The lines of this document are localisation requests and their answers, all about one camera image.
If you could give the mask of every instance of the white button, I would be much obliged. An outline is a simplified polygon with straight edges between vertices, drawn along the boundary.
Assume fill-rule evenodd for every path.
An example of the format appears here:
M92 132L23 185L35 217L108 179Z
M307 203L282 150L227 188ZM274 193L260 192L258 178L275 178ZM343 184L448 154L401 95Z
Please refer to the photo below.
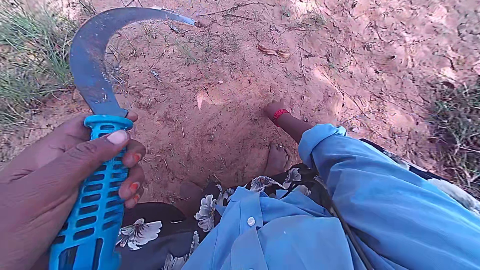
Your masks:
M249 218L247 219L247 224L248 224L249 226L255 225L255 219L254 219L253 217L249 217Z

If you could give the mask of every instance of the red bangle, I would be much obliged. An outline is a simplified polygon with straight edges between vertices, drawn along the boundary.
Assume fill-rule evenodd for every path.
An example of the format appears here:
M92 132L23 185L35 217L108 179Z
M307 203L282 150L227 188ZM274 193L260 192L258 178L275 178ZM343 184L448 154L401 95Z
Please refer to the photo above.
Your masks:
M289 113L288 110L286 109L279 109L277 110L274 114L273 114L273 119L272 119L272 122L277 126L277 127L280 127L276 121L278 120L278 118L280 117L280 115L284 114L284 113Z

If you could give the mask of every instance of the finger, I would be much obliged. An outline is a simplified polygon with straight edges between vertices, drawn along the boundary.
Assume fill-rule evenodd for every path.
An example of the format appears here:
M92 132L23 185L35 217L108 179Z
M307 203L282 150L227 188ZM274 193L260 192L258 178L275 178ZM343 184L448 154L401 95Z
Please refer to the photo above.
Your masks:
M141 186L139 191L133 196L133 198L125 201L125 203L124 203L125 207L126 208L133 208L135 205L137 205L138 201L140 200L140 198L142 197L143 194L144 194L144 189Z
M98 139L80 143L54 161L32 172L29 179L35 179L36 183L31 186L44 189L43 192L50 196L76 188L103 162L120 153L129 139L126 131L118 130Z
M127 115L125 118L130 119L130 121L135 122L138 120L138 114L134 111L128 111Z
M135 207L135 205L138 203L138 200L140 200L140 194L135 194L133 198L125 201L125 207L130 209Z
M128 177L123 181L119 189L119 196L121 199L128 200L133 198L145 181L145 173L140 165L135 165L130 168Z
M8 183L22 178L50 163L75 145L87 141L90 138L90 130L83 125L85 117L83 114L66 121L25 149L4 168L2 175L6 177L2 177L0 182Z
M127 144L127 152L123 155L122 162L127 168L135 166L145 156L145 146L136 140L130 140Z

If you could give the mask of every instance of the dirt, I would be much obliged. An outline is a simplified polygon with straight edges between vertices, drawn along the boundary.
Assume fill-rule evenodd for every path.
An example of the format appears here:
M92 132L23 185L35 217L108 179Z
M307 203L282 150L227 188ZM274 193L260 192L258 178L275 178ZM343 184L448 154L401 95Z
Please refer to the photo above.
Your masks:
M444 175L427 123L431 85L480 74L479 1L247 3L130 4L162 6L206 26L136 23L107 50L118 100L140 116L131 134L147 147L142 201L178 200L183 181L245 184L262 173L270 142L285 145L289 165L300 162L296 143L263 116L280 98L297 118L342 125ZM123 6L93 4L98 12ZM48 100L26 132L2 134L4 159L81 111L88 108L78 93Z

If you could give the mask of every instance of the shirt sleeve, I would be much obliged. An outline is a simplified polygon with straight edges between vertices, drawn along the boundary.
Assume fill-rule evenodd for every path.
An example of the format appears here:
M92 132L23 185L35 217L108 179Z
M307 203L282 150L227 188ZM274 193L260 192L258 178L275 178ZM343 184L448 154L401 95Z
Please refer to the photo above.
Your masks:
M316 125L299 144L313 156L340 213L377 255L407 269L480 269L480 219L343 127Z

